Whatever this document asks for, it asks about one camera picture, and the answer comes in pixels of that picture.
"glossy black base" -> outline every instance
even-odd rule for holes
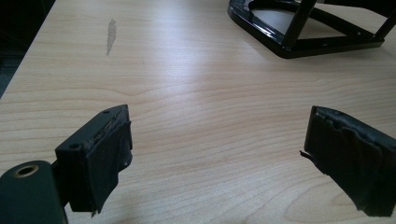
[[[315,3],[316,1],[299,4],[288,0],[231,0],[228,14],[233,21],[262,42],[274,54],[285,59],[377,48],[385,41],[383,36],[372,34],[328,12],[314,8]],[[296,12],[284,35],[251,12],[253,9],[265,8]],[[298,39],[308,17],[332,27],[345,36]],[[386,22],[389,30],[395,23],[395,16],[391,17],[392,20],[388,19]]]

